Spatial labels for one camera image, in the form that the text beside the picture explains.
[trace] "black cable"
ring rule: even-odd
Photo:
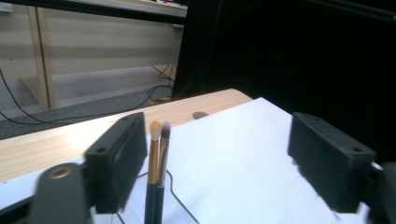
[[[165,68],[163,71],[160,71],[159,69],[157,69],[157,68],[154,67],[154,66],[152,66],[152,67],[160,73],[160,74],[158,75],[159,78],[164,78],[164,79],[168,79],[168,80],[170,80],[170,81],[175,82],[172,78],[169,77],[170,75],[167,76],[167,75],[164,74],[164,72],[168,69],[169,64],[166,65],[166,68]]]
[[[148,89],[148,91],[151,91],[151,90],[152,90],[152,92],[148,95],[148,97],[147,97],[142,103],[140,103],[139,105],[136,105],[136,106],[134,106],[134,107],[125,109],[125,110],[114,111],[114,112],[107,112],[107,113],[95,114],[95,115],[85,115],[85,116],[71,117],[71,118],[65,118],[65,119],[84,119],[84,118],[89,118],[89,117],[110,116],[110,115],[115,115],[115,114],[124,113],[124,112],[128,112],[128,111],[137,109],[139,106],[143,105],[143,104],[151,97],[152,93],[154,93],[154,91],[155,91],[157,88],[160,88],[160,87],[171,88],[171,87],[165,86],[165,85],[160,85],[160,86],[152,87],[152,88]],[[65,120],[65,119],[55,119],[55,120],[52,120],[51,122],[59,121],[59,120]]]
[[[168,78],[168,80],[169,80],[169,86],[171,85],[171,80],[172,80],[173,82],[175,82],[175,81],[171,78],[171,76],[172,76],[172,71],[173,71],[173,67],[174,67],[174,66],[175,66],[175,65],[172,64],[171,71],[170,71],[170,73],[169,73],[169,78]]]
[[[148,99],[151,99],[151,95],[155,92],[155,90],[156,90],[157,88],[159,88],[159,87],[166,87],[166,88],[171,88],[171,89],[172,89],[172,87],[170,87],[170,86],[165,86],[165,85],[160,85],[160,86],[152,87],[152,88],[148,89],[148,97],[147,97],[142,103],[140,103],[139,105],[136,105],[136,106],[134,106],[134,107],[132,107],[132,108],[128,108],[128,109],[122,110],[122,111],[114,111],[114,112],[107,112],[107,113],[102,113],[102,114],[94,114],[94,115],[78,116],[78,117],[71,117],[71,118],[64,118],[64,119],[54,119],[54,120],[51,120],[51,121],[43,121],[43,120],[36,119],[36,118],[34,118],[33,116],[29,115],[27,112],[25,112],[25,111],[20,107],[20,105],[19,105],[18,102],[16,101],[14,95],[12,94],[12,91],[10,90],[10,88],[8,87],[8,85],[7,85],[7,83],[6,83],[6,80],[5,80],[5,78],[4,78],[3,72],[1,71],[1,68],[0,68],[0,73],[1,73],[1,77],[2,77],[2,79],[3,79],[3,82],[4,82],[4,84],[6,85],[7,90],[8,90],[8,92],[9,92],[9,94],[11,95],[12,99],[14,100],[15,104],[17,105],[17,107],[18,107],[24,114],[26,114],[28,117],[30,117],[30,118],[32,118],[32,119],[35,119],[35,120],[39,121],[39,123],[18,122],[18,121],[16,121],[16,120],[13,120],[13,119],[8,118],[3,112],[0,111],[0,114],[1,114],[4,118],[6,118],[8,121],[11,121],[11,122],[17,123],[17,124],[29,124],[29,125],[37,125],[37,124],[61,124],[61,125],[63,125],[63,124],[73,124],[73,123],[54,123],[54,122],[61,121],[61,120],[66,120],[66,119],[84,119],[84,118],[98,117],[98,116],[109,116],[109,115],[119,114],[119,113],[123,113],[123,112],[128,112],[128,111],[130,111],[130,110],[134,110],[134,109],[138,108],[139,106],[143,105]]]
[[[23,114],[25,114],[25,115],[28,116],[29,118],[34,119],[35,121],[38,121],[38,122],[40,122],[40,123],[50,123],[50,122],[48,122],[48,121],[44,121],[44,120],[41,120],[41,119],[37,119],[37,118],[33,117],[32,115],[28,114],[26,111],[24,111],[24,109],[22,109],[22,107],[20,106],[20,104],[18,104],[17,100],[15,99],[14,94],[12,94],[12,91],[11,91],[11,89],[9,88],[9,86],[8,86],[8,84],[7,84],[7,82],[6,82],[6,79],[4,78],[4,74],[3,74],[3,71],[1,70],[1,68],[0,68],[0,75],[1,75],[1,78],[3,79],[3,83],[4,83],[4,85],[6,86],[6,89],[7,89],[8,93],[9,93],[9,95],[11,96],[12,100],[14,101],[14,103],[15,103],[15,105],[18,107],[18,109],[19,109],[21,112],[23,112]],[[7,118],[3,113],[1,113],[1,114],[3,115],[3,117],[5,117],[5,118],[8,119],[9,121],[11,121],[11,119]],[[40,124],[40,123],[23,123],[23,122],[17,122],[17,121],[15,121],[15,120],[12,120],[11,122],[19,123],[19,124]]]
[[[175,199],[177,200],[178,203],[180,203],[180,205],[183,207],[183,209],[189,214],[189,216],[195,221],[195,223],[200,224],[200,222],[198,221],[198,219],[190,212],[190,210],[186,207],[186,205],[184,205],[184,203],[176,196],[176,194],[173,191],[173,177],[172,174],[166,170],[166,173],[168,173],[169,177],[171,178],[171,193],[172,195],[175,197]],[[143,173],[142,175],[139,175],[136,179],[147,175],[148,172]],[[120,216],[119,213],[117,213],[117,217],[119,218],[120,222],[122,224],[125,224],[125,222],[123,221],[122,217]]]
[[[7,117],[5,114],[3,114],[3,112],[0,110],[0,114],[8,121],[16,123],[16,124],[30,124],[30,125],[38,125],[38,124],[42,124],[42,123],[25,123],[25,122],[19,122],[16,121],[14,119],[10,119],[9,117]]]
[[[184,210],[186,210],[186,212],[190,215],[190,217],[192,219],[194,219],[194,221],[197,224],[200,224],[200,222],[198,221],[198,219],[196,219],[196,217],[190,212],[190,210],[184,205],[184,203],[176,196],[176,194],[173,192],[173,177],[172,174],[166,170],[166,173],[169,174],[169,177],[171,178],[171,193],[172,195],[175,197],[175,199],[180,203],[180,205],[184,208]]]

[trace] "gold brush ferrule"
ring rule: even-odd
[[[148,183],[156,184],[158,176],[158,140],[151,140],[148,156]]]

